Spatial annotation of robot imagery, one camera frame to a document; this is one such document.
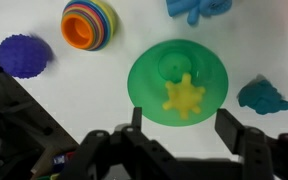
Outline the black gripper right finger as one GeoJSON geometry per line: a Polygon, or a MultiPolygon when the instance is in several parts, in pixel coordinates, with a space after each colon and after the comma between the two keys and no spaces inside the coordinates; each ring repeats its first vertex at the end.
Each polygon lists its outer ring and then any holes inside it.
{"type": "Polygon", "coordinates": [[[232,154],[239,153],[244,130],[244,126],[227,109],[217,110],[215,131],[232,154]]]}

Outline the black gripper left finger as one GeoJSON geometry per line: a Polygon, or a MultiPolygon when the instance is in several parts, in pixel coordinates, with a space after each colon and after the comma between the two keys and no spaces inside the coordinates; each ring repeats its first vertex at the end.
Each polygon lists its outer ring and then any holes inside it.
{"type": "Polygon", "coordinates": [[[142,108],[141,107],[135,107],[133,109],[131,124],[137,129],[141,129],[141,125],[142,125],[142,108]]]}

